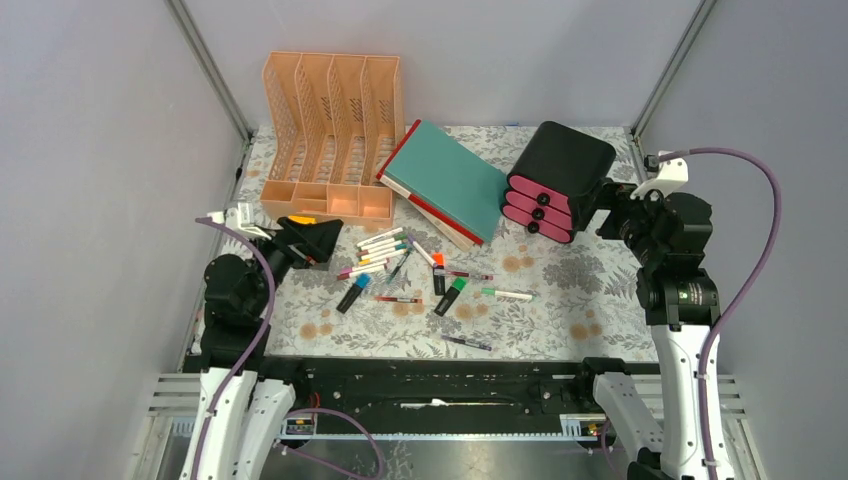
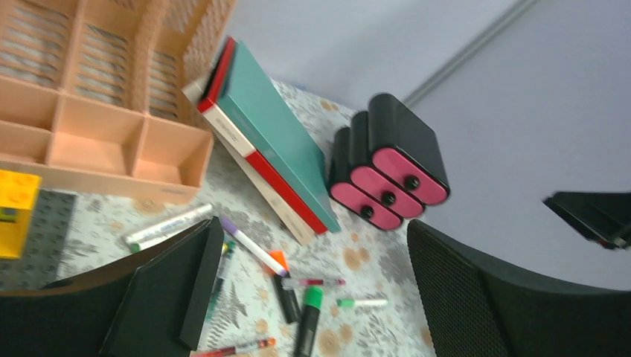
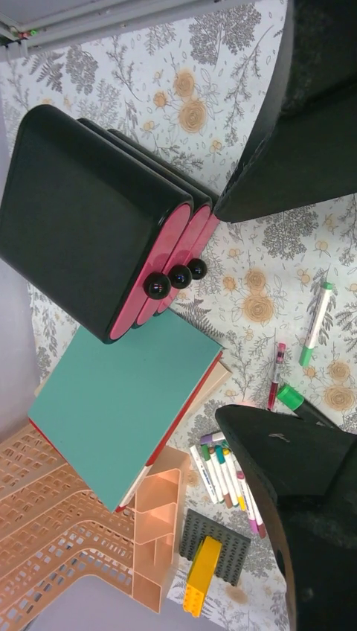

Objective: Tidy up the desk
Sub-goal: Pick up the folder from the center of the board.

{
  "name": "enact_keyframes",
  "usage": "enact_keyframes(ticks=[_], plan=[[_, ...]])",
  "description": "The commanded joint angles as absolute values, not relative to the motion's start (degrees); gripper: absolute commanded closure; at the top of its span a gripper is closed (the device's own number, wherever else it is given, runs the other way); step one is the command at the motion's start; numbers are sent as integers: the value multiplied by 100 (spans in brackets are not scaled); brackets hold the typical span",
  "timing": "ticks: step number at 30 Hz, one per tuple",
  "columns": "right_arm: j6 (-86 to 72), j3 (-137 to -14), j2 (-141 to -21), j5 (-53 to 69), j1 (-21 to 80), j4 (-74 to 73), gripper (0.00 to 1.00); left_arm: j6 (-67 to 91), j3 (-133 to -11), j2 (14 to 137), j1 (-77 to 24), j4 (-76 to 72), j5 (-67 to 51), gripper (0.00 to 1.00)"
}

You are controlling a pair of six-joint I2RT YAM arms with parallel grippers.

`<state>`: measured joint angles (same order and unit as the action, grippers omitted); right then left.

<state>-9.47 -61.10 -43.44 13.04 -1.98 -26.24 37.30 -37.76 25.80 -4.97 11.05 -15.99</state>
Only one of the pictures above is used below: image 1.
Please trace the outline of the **teal folder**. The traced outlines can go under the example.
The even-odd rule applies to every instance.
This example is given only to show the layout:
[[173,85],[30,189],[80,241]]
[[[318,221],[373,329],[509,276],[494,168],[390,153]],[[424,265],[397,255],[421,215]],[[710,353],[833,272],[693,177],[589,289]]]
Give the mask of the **teal folder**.
[[376,179],[474,244],[493,240],[506,174],[438,126],[416,120]]

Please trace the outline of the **red binder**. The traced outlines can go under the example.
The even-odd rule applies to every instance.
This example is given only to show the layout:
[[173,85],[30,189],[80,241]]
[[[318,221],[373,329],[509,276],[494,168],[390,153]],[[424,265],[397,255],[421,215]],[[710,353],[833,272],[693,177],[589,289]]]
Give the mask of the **red binder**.
[[386,176],[397,182],[412,193],[415,203],[480,246],[483,236],[462,220],[477,213],[472,189],[461,184],[470,177],[464,168],[480,162],[442,129],[417,119],[380,166],[376,179]]

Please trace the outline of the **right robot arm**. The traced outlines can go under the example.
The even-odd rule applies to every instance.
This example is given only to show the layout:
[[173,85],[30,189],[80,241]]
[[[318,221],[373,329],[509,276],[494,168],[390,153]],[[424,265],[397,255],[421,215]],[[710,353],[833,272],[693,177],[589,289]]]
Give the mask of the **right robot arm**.
[[598,229],[637,259],[637,297],[660,369],[663,419],[635,391],[619,359],[601,360],[573,386],[583,410],[603,410],[628,455],[629,479],[732,479],[725,445],[715,356],[721,308],[701,263],[713,232],[712,207],[687,193],[612,187]]

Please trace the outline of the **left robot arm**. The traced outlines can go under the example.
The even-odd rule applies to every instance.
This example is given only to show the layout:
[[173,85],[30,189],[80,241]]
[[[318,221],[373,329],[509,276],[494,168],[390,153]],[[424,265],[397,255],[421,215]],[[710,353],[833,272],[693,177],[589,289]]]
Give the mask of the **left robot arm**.
[[[205,268],[201,336],[201,399],[184,479],[232,479],[259,473],[271,447],[274,417],[309,401],[310,385],[293,373],[260,380],[276,292],[291,269],[309,269],[332,256],[343,223],[302,224],[281,218],[275,229],[228,226],[223,213],[198,218],[240,243],[248,258],[223,254]],[[278,404],[250,416],[257,386]]]

